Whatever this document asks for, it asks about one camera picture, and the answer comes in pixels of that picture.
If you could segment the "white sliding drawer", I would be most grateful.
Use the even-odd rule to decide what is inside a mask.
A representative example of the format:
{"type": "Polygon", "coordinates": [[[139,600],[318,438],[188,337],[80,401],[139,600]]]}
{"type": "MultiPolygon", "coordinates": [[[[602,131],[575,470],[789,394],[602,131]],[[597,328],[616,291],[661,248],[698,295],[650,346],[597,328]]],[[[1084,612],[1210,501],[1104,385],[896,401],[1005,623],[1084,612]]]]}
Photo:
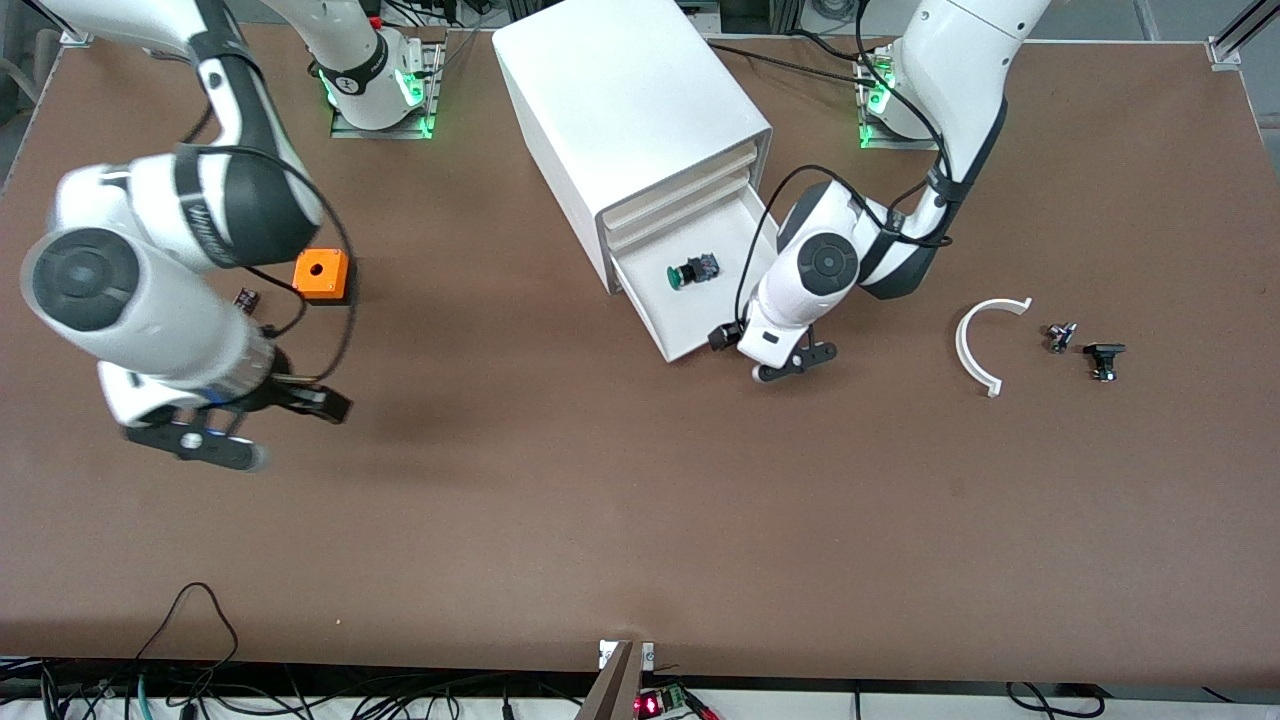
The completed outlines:
{"type": "Polygon", "coordinates": [[[613,250],[621,288],[666,361],[700,348],[716,327],[733,320],[773,263],[777,224],[763,220],[763,211],[756,191],[737,184],[699,199],[691,211],[675,220],[659,219],[652,231],[613,250]],[[667,268],[707,252],[716,255],[719,275],[672,290],[667,268]]]}

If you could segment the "green push button black body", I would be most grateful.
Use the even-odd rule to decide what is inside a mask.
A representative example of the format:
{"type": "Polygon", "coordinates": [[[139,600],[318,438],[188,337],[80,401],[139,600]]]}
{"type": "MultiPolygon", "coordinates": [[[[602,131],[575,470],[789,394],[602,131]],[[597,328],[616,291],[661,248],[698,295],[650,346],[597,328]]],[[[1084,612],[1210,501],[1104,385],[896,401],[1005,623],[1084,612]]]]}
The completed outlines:
{"type": "Polygon", "coordinates": [[[668,266],[667,281],[672,290],[680,291],[690,284],[700,284],[717,278],[721,265],[714,254],[707,252],[696,258],[690,258],[677,266],[668,266]]]}

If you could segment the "white drawer cabinet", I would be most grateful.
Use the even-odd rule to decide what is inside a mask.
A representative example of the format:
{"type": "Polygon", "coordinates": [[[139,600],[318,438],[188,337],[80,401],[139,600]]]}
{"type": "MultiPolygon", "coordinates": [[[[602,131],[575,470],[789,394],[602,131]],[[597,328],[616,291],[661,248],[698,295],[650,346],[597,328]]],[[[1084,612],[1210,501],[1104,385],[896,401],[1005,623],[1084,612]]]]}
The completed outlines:
{"type": "Polygon", "coordinates": [[[759,186],[771,124],[676,0],[562,0],[492,46],[527,150],[608,293],[608,211],[742,146],[759,186]]]}

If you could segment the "orange box with hole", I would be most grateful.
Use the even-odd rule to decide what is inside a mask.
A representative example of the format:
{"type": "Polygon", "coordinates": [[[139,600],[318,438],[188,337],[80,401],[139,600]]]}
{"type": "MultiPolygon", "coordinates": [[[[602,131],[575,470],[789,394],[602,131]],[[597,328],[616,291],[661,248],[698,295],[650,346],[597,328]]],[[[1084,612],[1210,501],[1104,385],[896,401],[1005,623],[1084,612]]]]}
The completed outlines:
{"type": "Polygon", "coordinates": [[[355,261],[340,249],[307,249],[294,260],[291,287],[312,306],[348,306],[357,284],[355,261]]]}

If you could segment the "green circuit board red LED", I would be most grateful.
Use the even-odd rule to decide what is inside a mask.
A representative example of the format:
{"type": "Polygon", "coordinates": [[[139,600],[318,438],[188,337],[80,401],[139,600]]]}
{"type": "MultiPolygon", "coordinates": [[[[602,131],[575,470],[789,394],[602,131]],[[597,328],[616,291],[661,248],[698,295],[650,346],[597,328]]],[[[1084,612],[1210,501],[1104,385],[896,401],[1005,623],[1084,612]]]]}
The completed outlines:
{"type": "Polygon", "coordinates": [[[709,705],[676,683],[640,692],[634,714],[635,720],[721,720],[709,705]]]}

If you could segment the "white semicircular plastic bracket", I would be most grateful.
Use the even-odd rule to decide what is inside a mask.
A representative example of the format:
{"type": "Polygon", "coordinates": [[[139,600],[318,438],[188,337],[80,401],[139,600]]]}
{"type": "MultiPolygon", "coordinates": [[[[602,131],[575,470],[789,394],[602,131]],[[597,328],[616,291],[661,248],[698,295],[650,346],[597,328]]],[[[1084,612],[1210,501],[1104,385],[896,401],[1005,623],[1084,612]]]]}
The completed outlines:
{"type": "Polygon", "coordinates": [[[978,363],[969,341],[970,325],[980,313],[987,311],[1001,311],[1021,316],[1032,307],[1033,302],[1034,299],[1030,296],[1023,300],[988,299],[969,307],[956,324],[954,347],[957,360],[964,372],[984,388],[987,398],[997,398],[1002,393],[1004,380],[987,372],[978,363]]]}

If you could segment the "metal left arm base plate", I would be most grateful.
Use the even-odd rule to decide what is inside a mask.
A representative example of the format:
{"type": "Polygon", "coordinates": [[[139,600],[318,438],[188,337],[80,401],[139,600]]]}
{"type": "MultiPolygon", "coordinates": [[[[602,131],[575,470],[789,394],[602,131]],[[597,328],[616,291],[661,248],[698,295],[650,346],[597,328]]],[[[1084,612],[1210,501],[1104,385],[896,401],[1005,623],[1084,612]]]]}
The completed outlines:
{"type": "Polygon", "coordinates": [[[864,149],[936,150],[937,145],[925,123],[916,118],[899,95],[918,105],[914,90],[899,78],[896,45],[886,44],[868,50],[876,74],[858,60],[855,78],[869,81],[858,90],[858,123],[864,149]]]}

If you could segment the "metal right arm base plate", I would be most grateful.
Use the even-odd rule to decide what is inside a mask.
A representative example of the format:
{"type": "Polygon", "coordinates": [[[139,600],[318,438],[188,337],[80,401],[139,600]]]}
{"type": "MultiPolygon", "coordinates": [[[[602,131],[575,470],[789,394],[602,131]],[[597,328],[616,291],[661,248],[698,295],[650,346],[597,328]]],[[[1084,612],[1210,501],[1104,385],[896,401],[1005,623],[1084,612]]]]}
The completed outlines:
{"type": "Polygon", "coordinates": [[[369,70],[320,78],[333,138],[426,140],[435,129],[447,45],[379,33],[387,46],[369,70]]]}

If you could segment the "aluminium frame strut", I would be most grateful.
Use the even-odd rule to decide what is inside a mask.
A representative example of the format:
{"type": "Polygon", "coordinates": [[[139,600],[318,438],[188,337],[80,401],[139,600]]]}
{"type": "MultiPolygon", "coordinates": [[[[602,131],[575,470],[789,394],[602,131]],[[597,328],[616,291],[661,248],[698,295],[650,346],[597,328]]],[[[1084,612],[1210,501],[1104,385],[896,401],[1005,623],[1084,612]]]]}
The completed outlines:
{"type": "Polygon", "coordinates": [[[1206,44],[1212,70],[1235,70],[1242,49],[1274,20],[1280,18],[1280,0],[1249,0],[1247,5],[1206,44]]]}

